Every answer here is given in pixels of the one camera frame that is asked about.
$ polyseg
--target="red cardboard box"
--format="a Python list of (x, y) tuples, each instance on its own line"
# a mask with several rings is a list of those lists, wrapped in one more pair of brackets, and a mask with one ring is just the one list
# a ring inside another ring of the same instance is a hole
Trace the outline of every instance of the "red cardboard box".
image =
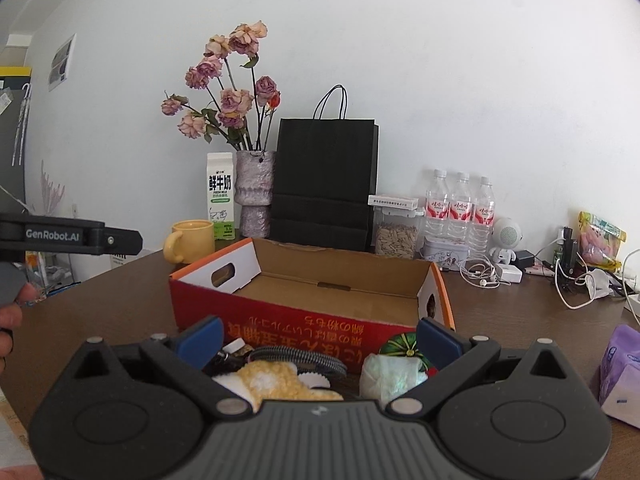
[(421, 317), (454, 328), (440, 271), (421, 260), (248, 238), (174, 272), (169, 285), (180, 330), (214, 314), (227, 342), (322, 352), (354, 373)]

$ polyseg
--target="human hand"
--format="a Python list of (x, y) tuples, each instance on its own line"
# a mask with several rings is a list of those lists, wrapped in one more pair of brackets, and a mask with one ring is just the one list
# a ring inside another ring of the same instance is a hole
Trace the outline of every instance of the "human hand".
[(0, 480), (43, 480), (36, 465), (23, 465), (0, 469)]
[[(38, 293), (33, 285), (27, 283), (18, 297), (17, 303), (25, 303), (27, 301), (34, 301), (38, 298)], [(14, 303), (8, 306), (0, 307), (0, 328), (7, 330), (13, 330), (18, 328), (22, 324), (22, 310)], [(6, 367), (5, 359), (11, 353), (14, 346), (14, 340), (6, 332), (0, 332), (0, 374), (4, 372)]]

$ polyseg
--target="purple tissue pack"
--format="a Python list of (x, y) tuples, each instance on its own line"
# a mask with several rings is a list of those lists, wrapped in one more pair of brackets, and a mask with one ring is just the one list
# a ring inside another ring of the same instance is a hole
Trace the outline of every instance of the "purple tissue pack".
[(607, 415), (640, 428), (640, 333), (613, 331), (600, 365), (600, 405)]

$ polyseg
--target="brown tabletop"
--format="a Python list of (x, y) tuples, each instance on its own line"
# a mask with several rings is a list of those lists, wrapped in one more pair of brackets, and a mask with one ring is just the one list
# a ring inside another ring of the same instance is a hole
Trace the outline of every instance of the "brown tabletop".
[[(135, 260), (53, 296), (24, 313), (15, 350), (0, 376), (25, 426), (74, 352), (89, 336), (110, 344), (174, 334), (167, 276), (174, 269), (161, 253)], [(521, 284), (480, 290), (459, 275), (445, 275), (456, 329), (465, 336), (487, 335), (505, 347), (523, 348), (539, 337), (555, 339), (564, 354), (597, 391), (597, 371), (613, 329), (635, 321), (621, 300), (598, 300), (579, 310), (560, 302), (546, 278), (524, 276)], [(567, 301), (584, 302), (584, 295)], [(612, 420), (613, 441), (599, 480), (637, 479), (640, 430)]]

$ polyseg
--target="plastic water bottle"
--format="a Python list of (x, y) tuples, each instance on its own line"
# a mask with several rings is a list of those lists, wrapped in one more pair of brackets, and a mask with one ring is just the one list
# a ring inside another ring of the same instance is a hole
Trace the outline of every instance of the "plastic water bottle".
[(482, 177), (480, 191), (474, 202), (474, 213), (469, 228), (468, 243), (471, 257), (485, 256), (486, 245), (494, 225), (495, 196), (488, 177)]
[(459, 173), (456, 187), (449, 200), (449, 228), (447, 236), (458, 240), (466, 239), (466, 231), (471, 222), (473, 200), (469, 191), (469, 174)]
[(449, 188), (446, 178), (446, 171), (435, 170), (427, 190), (424, 231), (428, 235), (442, 236), (446, 232), (444, 227), (449, 215)]

